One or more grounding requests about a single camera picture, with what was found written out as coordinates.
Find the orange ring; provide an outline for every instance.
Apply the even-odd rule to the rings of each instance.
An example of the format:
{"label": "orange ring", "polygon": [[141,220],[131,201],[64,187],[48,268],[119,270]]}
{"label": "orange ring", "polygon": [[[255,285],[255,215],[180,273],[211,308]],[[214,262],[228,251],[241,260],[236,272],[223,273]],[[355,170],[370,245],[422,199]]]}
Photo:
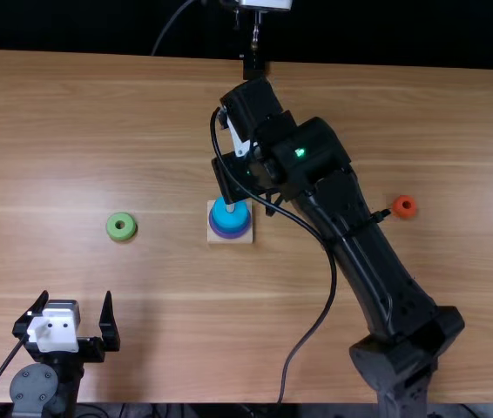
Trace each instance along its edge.
{"label": "orange ring", "polygon": [[400,196],[394,200],[392,212],[402,219],[411,219],[417,214],[417,203],[411,196]]}

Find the purple ring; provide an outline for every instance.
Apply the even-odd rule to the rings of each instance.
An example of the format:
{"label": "purple ring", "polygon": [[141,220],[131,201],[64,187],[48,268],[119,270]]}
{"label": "purple ring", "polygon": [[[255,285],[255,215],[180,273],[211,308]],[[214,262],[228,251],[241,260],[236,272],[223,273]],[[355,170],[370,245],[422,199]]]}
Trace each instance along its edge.
{"label": "purple ring", "polygon": [[208,218],[208,222],[210,223],[210,227],[212,228],[212,231],[214,231],[217,236],[224,238],[224,239],[237,239],[239,237],[242,237],[245,233],[247,233],[248,228],[250,228],[250,219],[251,218],[250,218],[250,212],[249,212],[248,213],[248,221],[245,223],[245,226],[236,233],[226,233],[226,232],[220,230],[217,227],[215,220],[213,219],[212,211],[210,211],[210,216]]}

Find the black background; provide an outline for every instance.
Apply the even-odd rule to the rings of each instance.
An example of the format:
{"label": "black background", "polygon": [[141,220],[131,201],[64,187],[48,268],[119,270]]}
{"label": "black background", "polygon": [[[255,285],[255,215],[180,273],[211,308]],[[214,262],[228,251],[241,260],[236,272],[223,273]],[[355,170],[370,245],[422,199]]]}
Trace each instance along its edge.
{"label": "black background", "polygon": [[[148,55],[184,0],[0,0],[0,49]],[[159,55],[237,58],[234,16],[198,0]],[[261,35],[280,61],[493,68],[493,1],[294,0]]]}

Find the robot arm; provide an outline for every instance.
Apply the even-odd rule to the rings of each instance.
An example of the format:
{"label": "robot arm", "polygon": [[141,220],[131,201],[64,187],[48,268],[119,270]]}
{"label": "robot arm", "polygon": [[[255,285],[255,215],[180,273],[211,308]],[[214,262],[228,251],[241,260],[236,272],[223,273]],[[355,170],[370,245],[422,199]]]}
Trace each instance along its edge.
{"label": "robot arm", "polygon": [[118,351],[120,339],[111,292],[99,319],[102,337],[77,337],[80,312],[75,300],[49,300],[43,292],[16,321],[12,333],[36,362],[20,370],[10,384],[13,418],[71,418],[84,363],[101,363]]}
{"label": "robot arm", "polygon": [[[246,30],[248,46],[241,52],[243,59],[243,78],[252,80],[266,74],[266,59],[260,48],[260,29],[264,14],[272,11],[290,11],[293,0],[219,0],[234,11],[235,29]],[[248,24],[240,24],[240,15],[246,15]]]}
{"label": "robot arm", "polygon": [[351,160],[326,122],[297,125],[270,84],[259,78],[221,99],[219,121],[235,152],[213,160],[226,202],[279,193],[328,243],[359,301],[370,336],[350,348],[352,361],[378,392],[381,416],[426,417],[426,393],[438,356],[463,330],[455,307],[438,307],[409,275],[377,225]]}

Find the wood grain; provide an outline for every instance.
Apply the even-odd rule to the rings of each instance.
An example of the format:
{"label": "wood grain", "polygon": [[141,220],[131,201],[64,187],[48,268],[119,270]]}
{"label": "wood grain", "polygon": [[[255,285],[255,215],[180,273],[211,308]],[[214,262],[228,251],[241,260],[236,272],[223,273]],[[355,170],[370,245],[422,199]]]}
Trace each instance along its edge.
{"label": "wood grain", "polygon": [[[467,323],[430,400],[493,401],[493,71],[274,64],[271,79],[299,122],[341,135],[374,209],[415,196],[419,216],[383,229]],[[0,51],[0,363],[43,289],[80,301],[83,335],[111,289],[122,350],[86,368],[80,401],[275,401],[329,272],[306,233],[259,207],[255,244],[206,243],[208,119],[239,82],[237,62]],[[123,245],[105,233],[119,211],[139,224]],[[366,334],[341,278],[286,400],[374,401],[348,358]],[[29,362],[8,368],[0,401]]]}

